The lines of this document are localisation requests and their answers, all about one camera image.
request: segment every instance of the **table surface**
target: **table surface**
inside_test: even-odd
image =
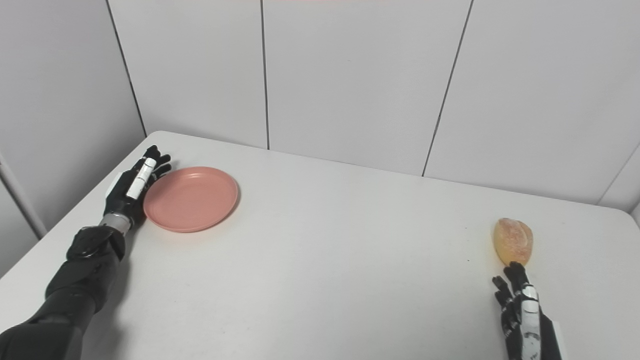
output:
[[[0,329],[30,317],[116,172],[149,145],[239,184],[222,223],[128,236],[83,359],[506,359],[491,277],[500,217],[572,359],[631,359],[640,231],[626,213],[166,132],[151,134],[0,279]]]

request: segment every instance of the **robotic hand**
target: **robotic hand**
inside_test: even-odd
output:
[[[502,277],[492,281],[498,287],[495,298],[502,307],[500,322],[509,360],[561,360],[553,323],[542,313],[538,292],[529,284],[524,266],[513,261],[504,268],[504,275],[513,295]]]
[[[144,218],[149,186],[171,170],[155,145],[124,172],[107,196],[104,218],[84,227],[47,286],[45,302],[26,322],[0,334],[0,360],[77,360],[82,337],[102,309],[125,255],[125,234]]]

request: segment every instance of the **pink plate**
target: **pink plate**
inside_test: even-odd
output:
[[[156,181],[145,197],[145,214],[155,225],[192,233],[216,225],[233,210],[238,186],[233,177],[212,167],[189,167]]]

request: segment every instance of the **bread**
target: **bread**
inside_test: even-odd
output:
[[[493,246],[505,265],[512,261],[526,265],[533,249],[533,233],[521,221],[502,218],[493,230]]]

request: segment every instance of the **white tile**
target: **white tile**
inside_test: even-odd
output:
[[[596,203],[640,142],[640,3],[474,3],[426,176]]]
[[[469,3],[265,0],[271,148],[421,174]]]
[[[0,152],[50,229],[144,134],[104,1],[0,7]]]
[[[636,148],[629,161],[620,170],[598,205],[609,206],[631,212],[640,202],[640,147]]]
[[[266,147],[260,0],[110,0],[147,132]]]
[[[35,234],[0,182],[0,277],[36,245]]]

